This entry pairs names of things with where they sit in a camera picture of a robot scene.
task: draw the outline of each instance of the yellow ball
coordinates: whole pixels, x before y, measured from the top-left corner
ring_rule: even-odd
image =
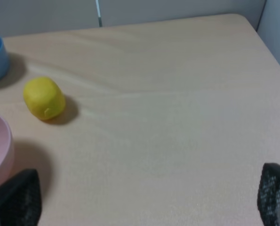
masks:
[[[27,82],[24,100],[30,112],[40,120],[54,118],[65,108],[65,97],[48,77],[38,77]]]

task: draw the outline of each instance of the white wall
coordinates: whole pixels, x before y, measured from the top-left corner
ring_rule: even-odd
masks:
[[[258,33],[280,63],[280,0],[267,0]]]
[[[256,28],[265,0],[99,0],[102,25],[238,13]]]
[[[0,0],[0,35],[98,27],[95,0]]]

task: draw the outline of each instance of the table surface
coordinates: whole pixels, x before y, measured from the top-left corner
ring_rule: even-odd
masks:
[[[280,164],[280,66],[238,15],[5,39],[0,114],[13,173],[37,168],[41,226],[262,225],[262,165]],[[67,108],[45,123],[24,84]]]

